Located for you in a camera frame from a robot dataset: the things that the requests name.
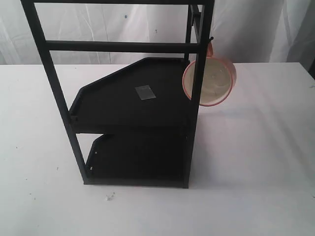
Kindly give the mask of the grey rectangular sticker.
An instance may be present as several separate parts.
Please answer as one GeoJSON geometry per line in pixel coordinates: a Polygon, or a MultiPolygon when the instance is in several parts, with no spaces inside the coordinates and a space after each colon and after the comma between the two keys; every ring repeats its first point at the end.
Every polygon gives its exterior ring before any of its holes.
{"type": "Polygon", "coordinates": [[[149,100],[156,98],[156,95],[153,93],[149,85],[136,87],[135,90],[141,100],[149,100]]]}

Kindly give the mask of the black metal shelf rack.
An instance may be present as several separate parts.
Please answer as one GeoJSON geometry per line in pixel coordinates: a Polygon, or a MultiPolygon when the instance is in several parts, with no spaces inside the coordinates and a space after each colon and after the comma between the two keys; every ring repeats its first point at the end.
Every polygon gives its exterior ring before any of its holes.
{"type": "Polygon", "coordinates": [[[214,1],[149,1],[188,6],[183,43],[47,40],[35,1],[21,4],[83,183],[188,188],[214,1]],[[68,107],[51,51],[150,56],[82,87],[68,107]],[[155,99],[139,98],[144,85],[155,99]]]}

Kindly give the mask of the pink ceramic mug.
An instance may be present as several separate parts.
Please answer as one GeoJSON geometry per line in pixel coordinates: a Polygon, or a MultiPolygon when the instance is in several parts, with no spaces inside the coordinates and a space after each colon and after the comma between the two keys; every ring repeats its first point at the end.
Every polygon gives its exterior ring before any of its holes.
{"type": "Polygon", "coordinates": [[[234,64],[226,58],[214,56],[213,45],[208,43],[199,105],[212,107],[222,103],[236,84],[234,64]]]}

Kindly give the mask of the white backdrop curtain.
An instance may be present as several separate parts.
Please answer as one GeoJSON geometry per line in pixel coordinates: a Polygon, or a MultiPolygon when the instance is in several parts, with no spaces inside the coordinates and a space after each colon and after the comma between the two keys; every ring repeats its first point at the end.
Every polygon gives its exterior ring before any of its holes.
{"type": "MultiPolygon", "coordinates": [[[[49,40],[185,41],[186,5],[38,3],[49,40]]],[[[216,56],[233,62],[299,62],[315,58],[312,0],[218,0],[211,25],[216,56]]],[[[0,3],[1,64],[41,62],[21,3],[0,3]]]]}

